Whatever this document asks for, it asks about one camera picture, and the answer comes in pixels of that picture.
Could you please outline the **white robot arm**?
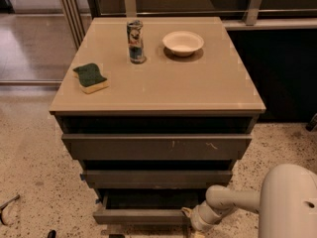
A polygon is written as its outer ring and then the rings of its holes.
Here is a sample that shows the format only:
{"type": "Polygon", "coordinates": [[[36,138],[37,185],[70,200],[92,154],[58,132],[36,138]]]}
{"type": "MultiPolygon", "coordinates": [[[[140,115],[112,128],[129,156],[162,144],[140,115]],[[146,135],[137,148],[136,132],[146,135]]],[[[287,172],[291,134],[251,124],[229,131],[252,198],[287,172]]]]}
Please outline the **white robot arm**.
{"type": "Polygon", "coordinates": [[[202,235],[237,209],[259,216],[258,238],[317,238],[317,175],[298,165],[278,165],[259,191],[212,185],[202,203],[181,211],[202,235]]]}

